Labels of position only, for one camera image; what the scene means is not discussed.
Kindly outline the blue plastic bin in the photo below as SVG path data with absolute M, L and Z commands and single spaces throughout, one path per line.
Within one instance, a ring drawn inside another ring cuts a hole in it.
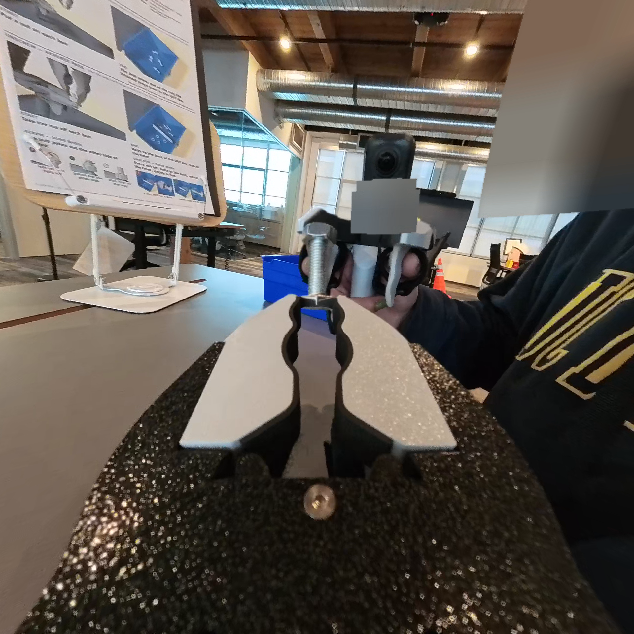
M 308 284 L 299 271 L 299 255 L 272 254 L 261 259 L 265 303 L 273 304 L 287 295 L 308 295 Z

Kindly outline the silver ventilation duct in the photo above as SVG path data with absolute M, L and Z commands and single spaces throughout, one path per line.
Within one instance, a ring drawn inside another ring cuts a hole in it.
M 398 102 L 459 103 L 495 108 L 504 83 L 460 79 L 424 79 L 345 75 L 324 72 L 263 69 L 256 73 L 259 92 L 288 101 L 335 100 L 338 103 Z
M 276 100 L 277 118 L 290 123 L 326 125 L 342 129 L 379 129 L 384 131 L 450 131 L 475 136 L 492 134 L 495 117 L 446 112 L 417 112 L 392 108 L 355 107 Z
M 369 141 L 370 134 L 341 134 L 338 138 L 340 150 L 364 150 Z M 486 164 L 489 158 L 490 147 L 476 147 L 469 145 L 455 145 L 451 143 L 436 143 L 417 141 L 415 158 L 420 160 L 448 160 L 453 162 L 466 162 Z

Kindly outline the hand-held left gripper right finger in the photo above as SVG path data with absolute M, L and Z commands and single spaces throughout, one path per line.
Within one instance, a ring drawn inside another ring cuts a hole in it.
M 406 340 L 353 299 L 340 296 L 337 342 L 351 356 L 341 362 L 340 405 L 394 456 L 453 451 L 457 442 Z

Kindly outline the black monitor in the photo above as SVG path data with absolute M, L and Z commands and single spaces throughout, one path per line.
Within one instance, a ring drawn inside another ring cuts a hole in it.
M 474 201 L 458 198 L 453 192 L 419 188 L 418 220 L 427 223 L 440 238 L 448 233 L 448 247 L 459 248 Z

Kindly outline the steel hex bolt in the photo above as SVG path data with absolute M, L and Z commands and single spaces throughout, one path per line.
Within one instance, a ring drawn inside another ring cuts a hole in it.
M 308 297 L 327 296 L 330 279 L 330 260 L 337 245 L 337 232 L 329 223 L 311 221 L 303 231 L 304 246 L 309 261 Z

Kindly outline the person's right forearm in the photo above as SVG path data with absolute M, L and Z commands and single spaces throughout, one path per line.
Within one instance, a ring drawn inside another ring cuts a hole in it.
M 423 285 L 412 295 L 416 299 L 405 311 L 399 331 L 465 388 L 490 392 L 503 370 L 496 339 L 500 324 L 491 308 L 479 300 L 451 299 Z

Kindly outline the black office chair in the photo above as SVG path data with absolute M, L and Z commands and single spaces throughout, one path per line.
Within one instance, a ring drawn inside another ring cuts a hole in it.
M 512 245 L 508 252 L 503 253 L 501 243 L 492 243 L 489 248 L 489 265 L 482 284 L 490 286 L 510 272 L 519 269 L 519 253 L 515 245 Z

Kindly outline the wooden desk with black legs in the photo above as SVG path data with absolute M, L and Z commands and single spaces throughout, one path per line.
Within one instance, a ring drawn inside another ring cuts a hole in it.
M 235 237 L 239 231 L 245 229 L 245 226 L 228 223 L 223 221 L 218 225 L 185 225 L 180 237 L 175 237 L 174 249 L 179 247 L 179 262 L 181 264 L 190 264 L 192 260 L 191 238 L 207 239 L 207 267 L 216 267 L 216 242 L 220 237 Z

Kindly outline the white folded paper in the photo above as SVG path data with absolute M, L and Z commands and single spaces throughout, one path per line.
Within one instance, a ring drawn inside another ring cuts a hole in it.
M 115 233 L 107 226 L 99 228 L 97 233 L 97 252 L 99 257 L 99 272 L 110 274 L 119 272 L 123 265 L 131 258 L 134 244 L 127 238 Z M 89 243 L 73 265 L 73 270 L 92 275 L 92 244 Z

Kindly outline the person's dark sweatshirt torso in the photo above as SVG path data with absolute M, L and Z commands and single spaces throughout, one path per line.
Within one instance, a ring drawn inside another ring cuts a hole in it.
M 633 632 L 633 210 L 582 213 L 477 302 L 475 378 L 582 572 Z

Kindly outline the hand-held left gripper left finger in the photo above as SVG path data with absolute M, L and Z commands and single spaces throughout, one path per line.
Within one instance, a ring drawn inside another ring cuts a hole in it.
M 225 340 L 179 444 L 240 449 L 299 405 L 296 354 L 300 297 L 286 295 Z

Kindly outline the person's right hand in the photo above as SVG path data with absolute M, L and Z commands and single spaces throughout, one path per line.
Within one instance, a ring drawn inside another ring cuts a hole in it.
M 420 270 L 418 258 L 409 252 L 403 259 L 401 280 L 415 278 Z M 330 290 L 331 297 L 352 297 L 351 284 L 353 273 L 353 256 L 348 253 L 343 270 L 340 273 L 338 286 Z M 396 296 L 393 306 L 388 306 L 384 296 L 353 297 L 353 301 L 369 311 L 378 315 L 395 329 L 399 329 L 406 317 L 411 313 L 418 297 L 418 287 L 407 296 Z

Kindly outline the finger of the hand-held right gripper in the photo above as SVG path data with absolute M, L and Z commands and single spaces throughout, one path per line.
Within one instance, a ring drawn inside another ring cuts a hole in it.
M 432 227 L 420 220 L 416 223 L 416 232 L 400 234 L 398 241 L 392 247 L 388 259 L 389 269 L 385 284 L 385 303 L 387 307 L 392 308 L 394 305 L 405 256 L 414 248 L 423 250 L 423 255 L 425 255 L 426 251 L 432 247 L 433 239 L 434 231 Z
M 320 216 L 320 214 L 326 213 L 327 210 L 321 207 L 312 207 L 308 212 L 306 212 L 303 216 L 297 219 L 297 234 L 305 233 L 305 226 L 316 221 L 315 218 Z

